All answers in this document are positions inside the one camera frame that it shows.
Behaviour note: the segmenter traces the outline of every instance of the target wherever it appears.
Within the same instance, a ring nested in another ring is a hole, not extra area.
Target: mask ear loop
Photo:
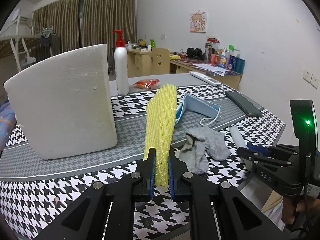
[[[209,123],[207,123],[207,124],[203,124],[202,121],[203,121],[203,120],[212,119],[212,118],[210,118],[210,117],[202,118],[201,121],[200,121],[200,124],[201,124],[202,126],[208,126],[208,125],[212,124],[215,120],[217,120],[217,118],[219,117],[219,114],[220,114],[220,107],[219,107],[219,111],[218,111],[218,113],[217,113],[216,118],[214,118],[211,122],[209,122]]]

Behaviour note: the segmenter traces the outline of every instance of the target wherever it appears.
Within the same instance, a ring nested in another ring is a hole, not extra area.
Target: yellow foam net
[[[147,104],[147,134],[144,159],[149,148],[156,149],[155,184],[168,186],[168,156],[177,109],[177,88],[162,86]]]

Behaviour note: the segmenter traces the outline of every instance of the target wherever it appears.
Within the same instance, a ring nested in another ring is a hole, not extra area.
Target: cartoon poster
[[[205,33],[207,29],[207,12],[192,13],[190,18],[190,32]]]

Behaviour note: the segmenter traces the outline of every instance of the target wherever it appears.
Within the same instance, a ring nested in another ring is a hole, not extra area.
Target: hand
[[[308,211],[313,208],[320,210],[320,199],[312,198],[310,196],[306,197],[306,205]],[[282,222],[286,225],[292,225],[294,222],[294,212],[303,212],[305,211],[304,200],[301,200],[295,207],[292,200],[284,197],[283,206],[282,206]]]

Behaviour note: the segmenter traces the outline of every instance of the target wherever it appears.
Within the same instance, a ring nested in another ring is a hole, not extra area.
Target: white foam block
[[[43,60],[4,87],[17,122],[42,159],[116,145],[106,44]]]

